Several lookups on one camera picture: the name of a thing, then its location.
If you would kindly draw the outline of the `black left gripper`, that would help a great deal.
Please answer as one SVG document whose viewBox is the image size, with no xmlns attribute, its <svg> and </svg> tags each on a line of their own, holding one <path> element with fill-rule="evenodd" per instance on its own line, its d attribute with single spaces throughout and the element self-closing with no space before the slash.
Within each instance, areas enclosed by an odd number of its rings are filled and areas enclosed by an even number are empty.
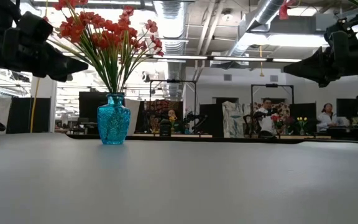
<svg viewBox="0 0 358 224">
<path fill-rule="evenodd" d="M 15 27 L 4 31 L 3 60 L 6 68 L 31 72 L 58 82 L 72 81 L 72 73 L 88 69 L 88 64 L 63 55 L 46 43 L 53 27 L 42 17 L 27 11 Z"/>
</svg>

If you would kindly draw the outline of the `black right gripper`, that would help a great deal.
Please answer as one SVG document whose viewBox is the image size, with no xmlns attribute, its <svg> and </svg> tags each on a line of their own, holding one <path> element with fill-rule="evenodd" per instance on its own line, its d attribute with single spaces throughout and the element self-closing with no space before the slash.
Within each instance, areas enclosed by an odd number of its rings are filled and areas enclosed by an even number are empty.
<svg viewBox="0 0 358 224">
<path fill-rule="evenodd" d="M 331 83 L 331 61 L 339 76 L 358 76 L 358 20 L 338 19 L 326 29 L 324 38 L 329 44 L 329 55 L 319 47 L 312 56 L 284 66 L 283 71 L 318 82 L 320 88 Z"/>
</svg>

